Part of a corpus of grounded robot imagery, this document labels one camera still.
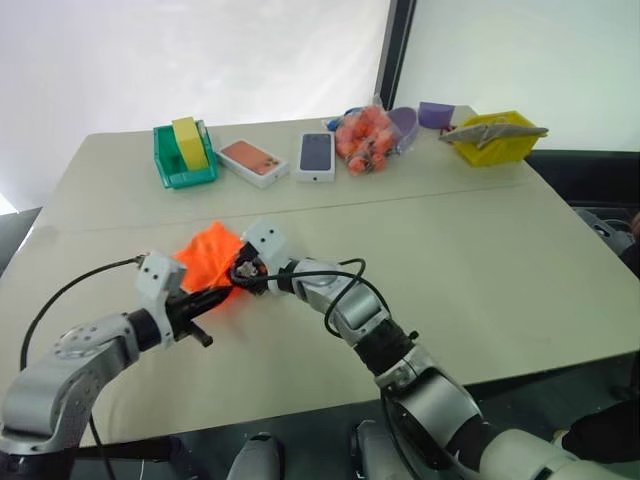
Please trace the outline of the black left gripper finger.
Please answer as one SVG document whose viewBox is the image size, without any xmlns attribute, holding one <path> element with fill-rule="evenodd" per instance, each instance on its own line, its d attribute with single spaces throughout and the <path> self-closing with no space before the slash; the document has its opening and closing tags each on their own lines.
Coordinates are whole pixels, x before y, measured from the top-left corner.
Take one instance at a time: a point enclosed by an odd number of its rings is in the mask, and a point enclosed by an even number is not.
<svg viewBox="0 0 640 480">
<path fill-rule="evenodd" d="M 211 346 L 213 343 L 213 338 L 203 329 L 201 329 L 196 323 L 188 324 L 188 332 L 191 337 L 196 339 L 205 348 Z"/>
<path fill-rule="evenodd" d="M 232 286 L 212 287 L 192 294 L 192 312 L 206 313 L 221 305 L 233 292 Z"/>
</svg>

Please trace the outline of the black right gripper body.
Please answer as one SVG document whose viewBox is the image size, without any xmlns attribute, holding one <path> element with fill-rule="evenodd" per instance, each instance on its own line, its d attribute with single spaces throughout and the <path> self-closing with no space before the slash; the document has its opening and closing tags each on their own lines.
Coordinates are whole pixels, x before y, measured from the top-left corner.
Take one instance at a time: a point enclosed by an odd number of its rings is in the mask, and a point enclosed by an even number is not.
<svg viewBox="0 0 640 480">
<path fill-rule="evenodd" d="M 232 265 L 243 276 L 242 290 L 259 296 L 268 289 L 267 281 L 264 280 L 268 273 L 267 267 L 251 243 L 247 242 L 240 248 Z"/>
</svg>

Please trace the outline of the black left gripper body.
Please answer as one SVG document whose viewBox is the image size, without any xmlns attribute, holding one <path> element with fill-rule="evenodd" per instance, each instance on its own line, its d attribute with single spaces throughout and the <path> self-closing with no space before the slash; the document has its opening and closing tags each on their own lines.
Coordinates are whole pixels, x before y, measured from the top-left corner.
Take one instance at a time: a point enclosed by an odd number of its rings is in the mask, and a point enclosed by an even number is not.
<svg viewBox="0 0 640 480">
<path fill-rule="evenodd" d="M 173 339 L 180 341 L 193 336 L 199 329 L 191 317 L 191 307 L 196 300 L 195 294 L 179 292 L 171 294 L 165 302 L 166 315 L 173 331 Z"/>
</svg>

